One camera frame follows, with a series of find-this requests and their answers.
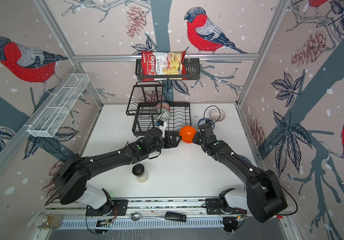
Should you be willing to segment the orange plastic bowl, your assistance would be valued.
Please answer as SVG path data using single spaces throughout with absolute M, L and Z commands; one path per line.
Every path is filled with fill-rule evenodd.
M 193 128 L 192 126 L 184 126 L 180 132 L 179 135 L 182 137 L 182 141 L 188 144 L 193 143 L 193 139 L 195 137 L 197 130 Z

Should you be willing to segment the white brown lattice bowl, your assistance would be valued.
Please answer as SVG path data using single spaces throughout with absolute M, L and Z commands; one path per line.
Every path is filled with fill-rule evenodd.
M 226 118 L 226 115 L 222 110 L 213 109 L 210 111 L 210 118 L 213 122 L 221 122 Z

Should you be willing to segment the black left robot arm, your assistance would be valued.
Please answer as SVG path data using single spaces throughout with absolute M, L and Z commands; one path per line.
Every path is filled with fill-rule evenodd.
M 151 159 L 150 154 L 161 154 L 162 149 L 176 148 L 182 137 L 162 136 L 162 130 L 153 127 L 142 138 L 126 144 L 123 148 L 106 154 L 81 157 L 72 155 L 54 177 L 56 194 L 62 205 L 78 201 L 86 191 L 87 181 L 109 170 L 137 164 Z

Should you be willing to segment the blue geometric patterned bowl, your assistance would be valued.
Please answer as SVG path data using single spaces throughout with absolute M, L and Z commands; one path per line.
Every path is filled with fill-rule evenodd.
M 245 157 L 245 156 L 243 156 L 243 155 L 240 155 L 240 157 L 241 157 L 243 160 L 245 160 L 246 162 L 248 162 L 249 164 L 252 163 L 247 157 Z

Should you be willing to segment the green patterned bowl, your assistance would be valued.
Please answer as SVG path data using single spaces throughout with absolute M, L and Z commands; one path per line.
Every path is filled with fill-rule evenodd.
M 162 121 L 167 121 L 171 117 L 171 114 L 168 110 L 162 109 L 161 114 L 160 114 L 160 120 Z

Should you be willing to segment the black wire dish rack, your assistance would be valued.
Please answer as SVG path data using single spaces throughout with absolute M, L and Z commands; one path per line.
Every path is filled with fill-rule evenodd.
M 155 126 L 160 120 L 162 110 L 156 110 L 155 106 L 160 102 L 167 102 L 171 106 L 171 117 L 165 121 L 167 123 L 166 134 L 178 134 L 184 126 L 191 125 L 191 109 L 187 102 L 170 102 L 164 94 L 162 83 L 137 82 L 130 94 L 130 99 L 126 109 L 128 116 L 135 117 L 132 132 L 138 136 L 143 136 L 147 130 Z

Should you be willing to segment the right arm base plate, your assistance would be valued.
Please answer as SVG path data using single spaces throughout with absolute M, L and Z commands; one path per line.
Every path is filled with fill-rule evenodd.
M 203 205 L 207 215 L 246 215 L 247 210 L 222 205 L 220 199 L 205 199 Z

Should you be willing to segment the black car key fob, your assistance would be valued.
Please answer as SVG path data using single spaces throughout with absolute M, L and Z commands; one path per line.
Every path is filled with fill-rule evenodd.
M 166 212 L 164 219 L 168 221 L 185 223 L 187 221 L 187 216 L 180 213 L 175 213 L 175 212 Z

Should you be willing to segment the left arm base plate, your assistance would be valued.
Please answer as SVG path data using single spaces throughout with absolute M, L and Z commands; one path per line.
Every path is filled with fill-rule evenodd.
M 87 217 L 102 217 L 113 216 L 121 217 L 125 216 L 128 208 L 128 200 L 110 200 L 99 209 L 93 209 L 91 206 L 87 206 Z

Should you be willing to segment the black lid jar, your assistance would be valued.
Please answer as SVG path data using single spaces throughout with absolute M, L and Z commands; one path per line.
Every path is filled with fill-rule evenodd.
M 132 168 L 132 173 L 139 183 L 145 183 L 148 180 L 149 175 L 142 164 L 134 165 Z

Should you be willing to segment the blue floral bowl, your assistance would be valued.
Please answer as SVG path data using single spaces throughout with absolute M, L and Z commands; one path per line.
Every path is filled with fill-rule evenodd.
M 198 121 L 198 126 L 204 125 L 204 124 L 209 124 L 212 128 L 215 127 L 215 123 L 208 118 L 202 118 Z

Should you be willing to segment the black wall shelf basket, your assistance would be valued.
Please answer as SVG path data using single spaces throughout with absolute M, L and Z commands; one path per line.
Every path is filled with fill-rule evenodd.
M 184 59 L 181 63 L 151 57 L 147 61 L 137 60 L 135 74 L 139 81 L 198 80 L 201 74 L 199 63 L 199 59 Z

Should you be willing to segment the red patterned bowl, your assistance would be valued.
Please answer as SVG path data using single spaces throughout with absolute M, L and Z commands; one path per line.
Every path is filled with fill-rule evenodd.
M 160 102 L 158 103 L 156 106 L 155 106 L 155 109 L 156 110 L 166 110 L 168 112 L 171 111 L 171 106 L 169 103 L 167 102 Z

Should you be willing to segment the glass jar with spice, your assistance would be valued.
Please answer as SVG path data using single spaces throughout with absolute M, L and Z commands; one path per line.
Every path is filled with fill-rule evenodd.
M 39 215 L 34 224 L 38 229 L 59 229 L 62 221 L 61 215 Z

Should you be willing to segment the metal spoon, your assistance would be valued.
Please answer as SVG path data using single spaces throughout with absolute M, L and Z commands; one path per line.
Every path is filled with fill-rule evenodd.
M 155 219 L 155 220 L 163 221 L 165 220 L 165 217 L 164 216 L 145 216 L 145 215 L 142 215 L 140 212 L 135 212 L 131 214 L 132 221 L 137 222 L 141 219 Z

